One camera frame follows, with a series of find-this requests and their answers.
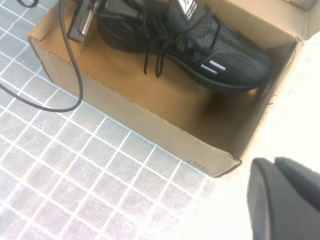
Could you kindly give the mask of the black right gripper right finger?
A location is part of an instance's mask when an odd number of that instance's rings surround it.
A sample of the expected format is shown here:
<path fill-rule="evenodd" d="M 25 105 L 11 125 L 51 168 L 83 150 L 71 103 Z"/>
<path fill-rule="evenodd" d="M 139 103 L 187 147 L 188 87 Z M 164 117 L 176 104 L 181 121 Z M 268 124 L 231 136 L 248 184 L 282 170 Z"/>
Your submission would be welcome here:
<path fill-rule="evenodd" d="M 260 159 L 264 206 L 261 240 L 320 238 L 320 175 L 290 158 Z"/>

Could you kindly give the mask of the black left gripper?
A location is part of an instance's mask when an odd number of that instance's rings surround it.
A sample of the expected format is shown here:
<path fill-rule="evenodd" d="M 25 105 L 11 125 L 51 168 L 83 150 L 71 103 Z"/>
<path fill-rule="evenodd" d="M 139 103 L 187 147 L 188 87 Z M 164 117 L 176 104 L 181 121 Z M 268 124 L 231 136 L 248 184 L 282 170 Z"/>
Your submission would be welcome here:
<path fill-rule="evenodd" d="M 142 18 L 141 0 L 78 0 L 69 26 L 67 37 L 78 44 L 85 42 L 87 32 L 93 16 L 97 13 L 107 19 L 134 19 Z"/>

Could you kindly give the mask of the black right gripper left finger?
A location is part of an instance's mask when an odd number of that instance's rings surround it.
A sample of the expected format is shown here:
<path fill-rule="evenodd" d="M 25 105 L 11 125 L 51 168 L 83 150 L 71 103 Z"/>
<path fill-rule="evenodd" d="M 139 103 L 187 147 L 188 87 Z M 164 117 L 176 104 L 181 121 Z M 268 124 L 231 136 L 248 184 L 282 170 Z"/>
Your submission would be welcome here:
<path fill-rule="evenodd" d="M 254 240 L 273 240 L 274 203 L 267 177 L 271 162 L 265 158 L 255 158 L 250 166 L 246 199 Z"/>

